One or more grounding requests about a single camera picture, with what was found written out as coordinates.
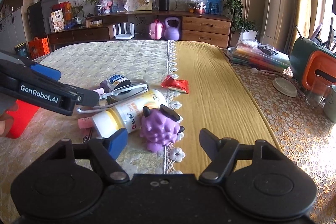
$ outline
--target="white router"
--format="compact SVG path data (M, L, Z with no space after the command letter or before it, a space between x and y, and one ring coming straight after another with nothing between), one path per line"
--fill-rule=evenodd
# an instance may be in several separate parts
M118 24L118 34L116 25L113 25L113 34L115 39L132 39L134 38L134 24L130 23L129 28L131 33L127 33L126 23L124 23L124 33L121 32L121 24Z

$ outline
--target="drawer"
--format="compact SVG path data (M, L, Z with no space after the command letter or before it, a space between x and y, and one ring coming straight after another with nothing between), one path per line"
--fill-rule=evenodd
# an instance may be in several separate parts
M182 30L230 35L231 22L201 17L183 17Z
M182 40L206 42L211 45L226 48L229 43L229 36L218 33L182 30Z
M74 41L86 41L86 40L109 40L110 33L109 28L86 28L82 30L74 30Z
M71 31L67 32L55 32L48 34L48 41L49 44L62 44L62 43L68 43L73 42L74 37L72 36Z

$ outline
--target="purple spiky toy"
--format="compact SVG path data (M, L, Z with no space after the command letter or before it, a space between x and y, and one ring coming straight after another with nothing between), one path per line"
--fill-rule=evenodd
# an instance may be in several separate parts
M165 105L160 109L144 106L140 136L147 139L147 149L156 153L169 142L175 143L177 134L184 131L178 121L180 116Z

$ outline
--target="human hand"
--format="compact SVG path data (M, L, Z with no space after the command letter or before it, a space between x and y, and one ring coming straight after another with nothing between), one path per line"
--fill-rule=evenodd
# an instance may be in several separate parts
M8 108L6 111L17 111L18 105L14 103L10 108ZM11 115L4 112L0 116L0 137L4 137L8 134L9 130L11 129L13 125L14 119Z

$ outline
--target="pink case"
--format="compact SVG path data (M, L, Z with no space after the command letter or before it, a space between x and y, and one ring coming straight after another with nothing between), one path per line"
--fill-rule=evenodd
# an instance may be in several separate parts
M149 27L149 37L151 39L161 39L163 33L163 24L159 20L155 20L153 23L151 23Z

